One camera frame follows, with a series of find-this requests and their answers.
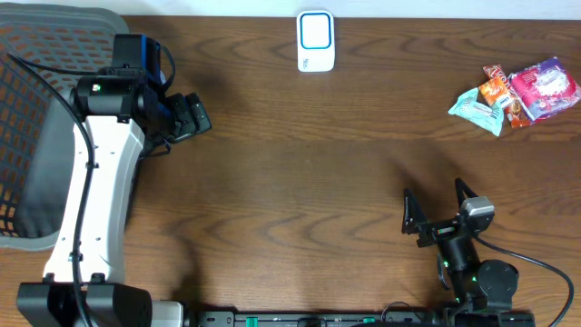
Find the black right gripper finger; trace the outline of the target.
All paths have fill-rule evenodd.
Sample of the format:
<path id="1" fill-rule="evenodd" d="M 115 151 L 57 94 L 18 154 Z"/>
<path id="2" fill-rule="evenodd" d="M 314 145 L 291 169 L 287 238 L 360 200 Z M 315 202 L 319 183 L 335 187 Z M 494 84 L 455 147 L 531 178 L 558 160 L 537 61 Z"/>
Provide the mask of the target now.
<path id="1" fill-rule="evenodd" d="M 428 219 L 421 210 L 417 197 L 410 189 L 405 189 L 404 213 L 401 231 L 406 234 L 424 233 L 428 226 Z"/>
<path id="2" fill-rule="evenodd" d="M 458 207 L 461 207 L 463 202 L 467 199 L 478 197 L 478 195 L 459 177 L 455 179 L 455 190 Z"/>

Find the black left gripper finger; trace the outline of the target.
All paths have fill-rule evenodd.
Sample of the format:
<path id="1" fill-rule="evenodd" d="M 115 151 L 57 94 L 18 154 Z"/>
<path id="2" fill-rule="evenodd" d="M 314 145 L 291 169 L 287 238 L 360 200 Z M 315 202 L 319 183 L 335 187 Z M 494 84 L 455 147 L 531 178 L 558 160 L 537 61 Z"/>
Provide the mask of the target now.
<path id="1" fill-rule="evenodd" d="M 211 129 L 212 129 L 211 125 L 204 125 L 202 127 L 197 126 L 195 124 L 184 125 L 176 135 L 171 137 L 171 142 L 182 142 L 198 134 L 206 133 Z"/>
<path id="2" fill-rule="evenodd" d="M 185 96 L 185 100 L 191 109 L 192 122 L 195 124 L 195 131 L 210 131 L 212 129 L 212 123 L 200 97 L 196 93 L 191 93 Z"/>

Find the teal snack packet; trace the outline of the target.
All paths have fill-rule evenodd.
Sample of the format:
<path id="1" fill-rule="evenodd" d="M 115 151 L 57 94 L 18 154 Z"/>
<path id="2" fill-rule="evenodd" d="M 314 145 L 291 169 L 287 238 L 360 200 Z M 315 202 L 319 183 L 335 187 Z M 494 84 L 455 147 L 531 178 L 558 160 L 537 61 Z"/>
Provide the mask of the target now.
<path id="1" fill-rule="evenodd" d="M 460 116 L 489 132 L 500 136 L 504 112 L 497 105 L 488 106 L 478 101 L 479 90 L 470 89 L 463 93 L 457 102 L 448 110 L 448 114 Z"/>

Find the small orange snack packet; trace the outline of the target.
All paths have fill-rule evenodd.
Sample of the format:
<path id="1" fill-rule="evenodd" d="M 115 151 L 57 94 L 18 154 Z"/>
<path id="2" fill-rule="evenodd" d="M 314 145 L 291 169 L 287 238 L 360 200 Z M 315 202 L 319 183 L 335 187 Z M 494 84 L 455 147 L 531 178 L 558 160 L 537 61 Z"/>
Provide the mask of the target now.
<path id="1" fill-rule="evenodd" d="M 505 109 L 514 102 L 513 95 L 499 75 L 489 79 L 478 90 L 489 106 L 496 105 L 501 109 Z"/>

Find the red orange candy bar wrapper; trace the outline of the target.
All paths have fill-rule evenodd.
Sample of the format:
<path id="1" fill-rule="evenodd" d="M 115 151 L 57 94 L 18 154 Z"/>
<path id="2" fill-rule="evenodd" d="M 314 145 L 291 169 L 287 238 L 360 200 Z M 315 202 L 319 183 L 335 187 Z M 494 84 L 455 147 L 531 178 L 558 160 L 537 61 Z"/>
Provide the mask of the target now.
<path id="1" fill-rule="evenodd" d="M 516 89 L 509 82 L 507 75 L 504 73 L 502 66 L 500 64 L 491 64 L 483 67 L 485 75 L 489 79 L 495 79 L 497 77 L 505 84 L 507 90 L 511 94 L 512 103 L 503 106 L 507 119 L 511 124 L 513 129 L 530 126 L 532 124 L 531 120 L 528 118 L 525 106 L 522 100 L 517 95 Z"/>

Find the purple red snack bag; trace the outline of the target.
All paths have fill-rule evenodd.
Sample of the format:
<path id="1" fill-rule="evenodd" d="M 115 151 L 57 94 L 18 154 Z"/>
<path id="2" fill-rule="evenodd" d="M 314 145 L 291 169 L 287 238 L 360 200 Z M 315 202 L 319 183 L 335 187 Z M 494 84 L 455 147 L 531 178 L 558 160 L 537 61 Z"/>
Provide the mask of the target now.
<path id="1" fill-rule="evenodd" d="M 580 85 L 556 56 L 511 74 L 508 81 L 533 124 L 580 101 Z"/>

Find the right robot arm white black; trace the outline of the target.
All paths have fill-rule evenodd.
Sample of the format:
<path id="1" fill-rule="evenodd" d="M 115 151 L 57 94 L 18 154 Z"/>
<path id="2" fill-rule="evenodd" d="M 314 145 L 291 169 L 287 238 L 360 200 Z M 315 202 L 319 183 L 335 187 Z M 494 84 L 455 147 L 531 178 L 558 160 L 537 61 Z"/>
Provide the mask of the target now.
<path id="1" fill-rule="evenodd" d="M 500 326 L 501 315 L 512 310 L 518 271 L 500 260 L 479 259 L 473 241 L 492 223 L 495 207 L 459 178 L 455 188 L 458 211 L 439 222 L 429 221 L 414 193 L 404 190 L 402 232 L 416 234 L 419 248 L 438 247 L 438 278 L 456 298 L 442 309 L 447 326 Z"/>

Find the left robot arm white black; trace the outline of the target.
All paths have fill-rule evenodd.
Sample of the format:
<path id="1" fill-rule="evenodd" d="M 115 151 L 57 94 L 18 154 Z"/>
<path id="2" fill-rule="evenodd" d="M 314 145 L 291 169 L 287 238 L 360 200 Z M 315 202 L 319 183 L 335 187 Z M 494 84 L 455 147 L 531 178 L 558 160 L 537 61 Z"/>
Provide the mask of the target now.
<path id="1" fill-rule="evenodd" d="M 155 301 L 125 283 L 123 234 L 133 178 L 143 158 L 208 132 L 197 94 L 169 94 L 161 61 L 168 48 L 118 34 L 110 65 L 81 72 L 55 100 L 74 122 L 74 163 L 64 218 L 40 282 L 24 282 L 18 311 L 33 326 L 174 326 L 195 324 L 182 302 Z"/>

